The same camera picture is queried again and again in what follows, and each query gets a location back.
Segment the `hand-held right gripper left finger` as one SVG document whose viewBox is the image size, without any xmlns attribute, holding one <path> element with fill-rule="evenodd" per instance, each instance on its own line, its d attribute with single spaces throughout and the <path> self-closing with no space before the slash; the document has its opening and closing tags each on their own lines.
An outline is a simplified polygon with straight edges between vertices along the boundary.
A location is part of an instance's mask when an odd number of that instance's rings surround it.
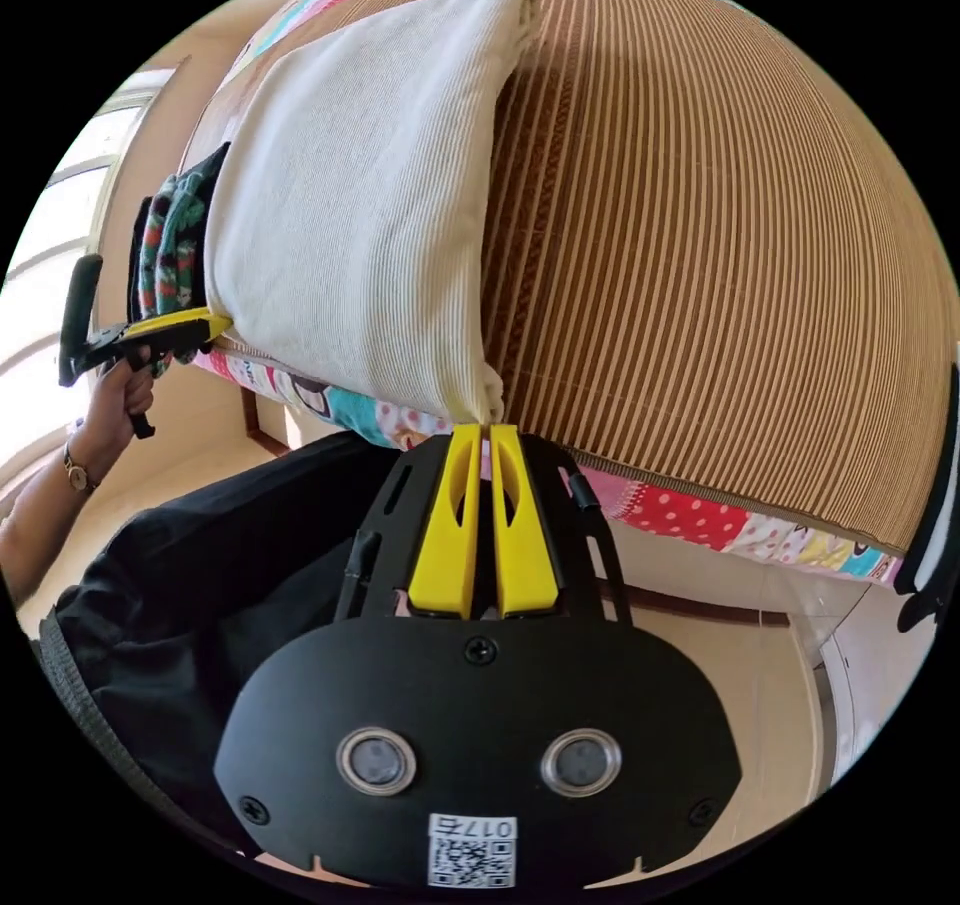
<svg viewBox="0 0 960 905">
<path fill-rule="evenodd" d="M 478 542 L 481 427 L 458 425 L 440 461 L 407 594 L 418 612 L 468 617 Z"/>
</svg>

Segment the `person's left hand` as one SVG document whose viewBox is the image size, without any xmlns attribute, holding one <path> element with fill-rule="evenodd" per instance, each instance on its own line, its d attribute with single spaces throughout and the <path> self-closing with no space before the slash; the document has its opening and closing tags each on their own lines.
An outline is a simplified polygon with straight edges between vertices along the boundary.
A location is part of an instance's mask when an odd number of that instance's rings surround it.
<svg viewBox="0 0 960 905">
<path fill-rule="evenodd" d="M 73 460 L 90 473 L 108 471 L 134 438 L 132 417 L 146 413 L 152 403 L 150 369 L 120 360 L 94 385 L 87 413 L 69 443 Z"/>
</svg>

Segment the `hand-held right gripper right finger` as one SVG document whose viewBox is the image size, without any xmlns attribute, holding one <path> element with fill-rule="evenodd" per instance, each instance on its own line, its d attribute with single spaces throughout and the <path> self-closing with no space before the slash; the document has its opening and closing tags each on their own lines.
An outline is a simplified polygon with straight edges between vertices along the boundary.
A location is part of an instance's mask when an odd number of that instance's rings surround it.
<svg viewBox="0 0 960 905">
<path fill-rule="evenodd" d="M 498 610 L 503 618 L 547 613 L 559 588 L 543 531 L 521 436 L 512 425 L 490 428 L 493 537 Z"/>
</svg>

